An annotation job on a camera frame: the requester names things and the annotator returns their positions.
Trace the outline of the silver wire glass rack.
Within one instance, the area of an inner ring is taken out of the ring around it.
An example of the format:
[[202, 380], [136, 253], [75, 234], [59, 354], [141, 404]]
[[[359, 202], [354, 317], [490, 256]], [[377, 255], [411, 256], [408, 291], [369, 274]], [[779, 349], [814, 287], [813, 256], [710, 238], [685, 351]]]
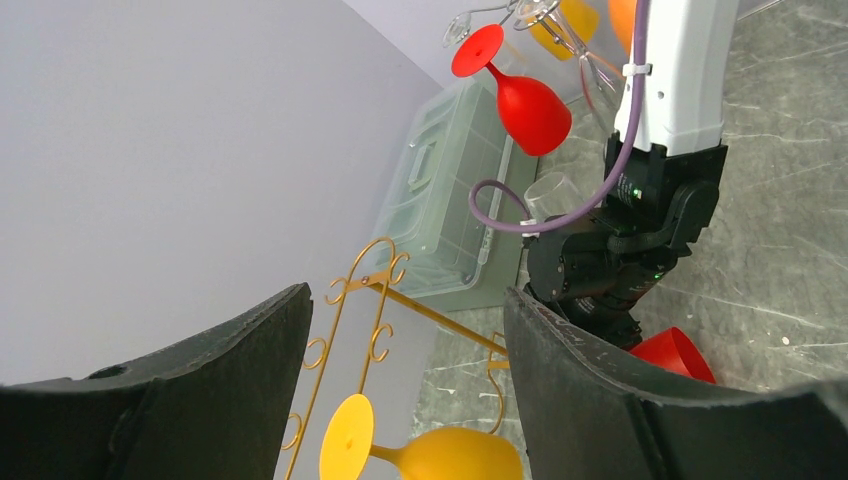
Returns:
[[497, 1], [495, 5], [476, 6], [462, 11], [451, 20], [450, 26], [468, 33], [472, 18], [475, 15], [483, 15], [485, 19], [495, 19], [501, 26], [512, 21], [516, 24], [516, 29], [522, 30], [552, 14], [560, 4], [560, 0]]

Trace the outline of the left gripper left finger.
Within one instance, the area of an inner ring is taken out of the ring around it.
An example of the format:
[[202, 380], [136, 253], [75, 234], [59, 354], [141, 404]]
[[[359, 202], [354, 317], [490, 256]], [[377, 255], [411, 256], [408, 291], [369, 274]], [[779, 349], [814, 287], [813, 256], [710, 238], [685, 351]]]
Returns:
[[5, 479], [270, 479], [313, 314], [299, 283], [86, 378], [1, 390]]

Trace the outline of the clear glass with red dots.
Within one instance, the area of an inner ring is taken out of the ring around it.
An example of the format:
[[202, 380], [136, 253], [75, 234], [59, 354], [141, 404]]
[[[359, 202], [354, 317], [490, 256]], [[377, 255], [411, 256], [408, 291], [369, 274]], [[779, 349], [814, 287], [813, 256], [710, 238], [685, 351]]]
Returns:
[[532, 217], [538, 222], [571, 213], [584, 203], [574, 183], [558, 171], [537, 179], [525, 190], [523, 197]]

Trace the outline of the clear stemless glass front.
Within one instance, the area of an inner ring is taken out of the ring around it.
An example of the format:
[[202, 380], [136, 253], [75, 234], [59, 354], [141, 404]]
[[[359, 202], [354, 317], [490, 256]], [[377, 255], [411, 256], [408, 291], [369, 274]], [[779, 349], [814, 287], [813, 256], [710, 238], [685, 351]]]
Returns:
[[463, 12], [451, 20], [442, 37], [443, 48], [457, 45], [468, 36], [471, 28], [471, 16], [471, 13]]

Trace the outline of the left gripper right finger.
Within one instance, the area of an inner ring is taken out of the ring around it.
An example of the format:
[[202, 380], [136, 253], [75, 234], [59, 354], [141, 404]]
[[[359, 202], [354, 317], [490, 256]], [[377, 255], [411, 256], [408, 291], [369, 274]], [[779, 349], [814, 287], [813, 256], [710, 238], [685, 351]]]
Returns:
[[505, 340], [535, 479], [843, 479], [847, 384], [767, 393], [646, 363], [506, 291]]

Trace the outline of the orange goblet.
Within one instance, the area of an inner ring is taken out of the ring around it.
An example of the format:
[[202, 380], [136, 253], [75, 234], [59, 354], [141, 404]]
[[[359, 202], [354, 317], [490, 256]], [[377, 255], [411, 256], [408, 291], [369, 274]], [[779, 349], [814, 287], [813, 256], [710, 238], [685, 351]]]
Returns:
[[612, 30], [623, 50], [631, 53], [637, 0], [608, 0]]

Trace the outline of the red goblet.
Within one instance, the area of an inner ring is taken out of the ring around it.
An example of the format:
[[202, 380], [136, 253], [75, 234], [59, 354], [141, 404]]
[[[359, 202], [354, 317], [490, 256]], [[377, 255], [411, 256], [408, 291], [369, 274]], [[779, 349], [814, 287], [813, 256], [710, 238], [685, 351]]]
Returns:
[[668, 328], [629, 350], [647, 363], [696, 380], [716, 383], [712, 369], [693, 341], [678, 327]]
[[486, 25], [471, 34], [458, 48], [451, 72], [459, 78], [487, 70], [496, 83], [496, 106], [506, 132], [530, 156], [544, 156], [557, 149], [572, 127], [572, 115], [559, 96], [543, 82], [508, 75], [493, 59], [504, 43], [498, 24]]

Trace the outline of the red goblet back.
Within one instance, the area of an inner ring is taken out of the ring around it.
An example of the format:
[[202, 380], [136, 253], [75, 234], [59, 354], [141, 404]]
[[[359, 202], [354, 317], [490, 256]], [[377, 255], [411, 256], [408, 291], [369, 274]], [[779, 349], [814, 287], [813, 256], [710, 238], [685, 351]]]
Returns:
[[647, 363], [696, 380], [716, 383], [712, 369], [693, 341], [678, 327], [668, 328], [629, 350]]

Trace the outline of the tall clear flute glass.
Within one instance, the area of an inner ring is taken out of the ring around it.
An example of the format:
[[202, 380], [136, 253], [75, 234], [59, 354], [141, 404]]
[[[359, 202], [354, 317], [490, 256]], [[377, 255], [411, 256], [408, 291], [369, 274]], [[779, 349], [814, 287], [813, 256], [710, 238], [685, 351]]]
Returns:
[[[514, 29], [529, 32], [528, 28], [516, 29], [516, 24]], [[577, 64], [582, 95], [598, 126], [609, 134], [613, 130], [623, 78], [615, 66], [589, 49], [590, 41], [584, 45], [577, 37], [574, 40], [577, 52], [569, 60]]]

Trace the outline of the yellow goblet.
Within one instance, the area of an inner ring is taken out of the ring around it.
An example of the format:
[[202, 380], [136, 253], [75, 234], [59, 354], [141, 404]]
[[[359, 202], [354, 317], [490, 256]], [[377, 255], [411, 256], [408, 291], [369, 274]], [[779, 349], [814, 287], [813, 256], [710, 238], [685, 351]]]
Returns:
[[600, 24], [600, 13], [585, 1], [536, 1], [536, 11], [553, 10], [543, 20], [530, 16], [523, 20], [533, 39], [558, 61], [566, 61], [577, 52], [574, 37], [584, 45], [591, 40]]
[[463, 427], [428, 431], [400, 448], [374, 443], [376, 417], [363, 394], [346, 398], [325, 432], [322, 479], [358, 479], [369, 458], [394, 465], [403, 479], [521, 479], [521, 458], [506, 439]]

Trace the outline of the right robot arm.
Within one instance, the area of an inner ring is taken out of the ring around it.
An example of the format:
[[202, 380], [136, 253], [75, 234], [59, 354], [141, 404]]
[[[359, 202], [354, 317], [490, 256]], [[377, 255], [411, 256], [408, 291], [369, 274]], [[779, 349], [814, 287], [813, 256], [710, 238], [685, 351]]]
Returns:
[[604, 181], [573, 221], [528, 238], [525, 291], [619, 348], [632, 308], [691, 252], [719, 199], [734, 1], [640, 1]]

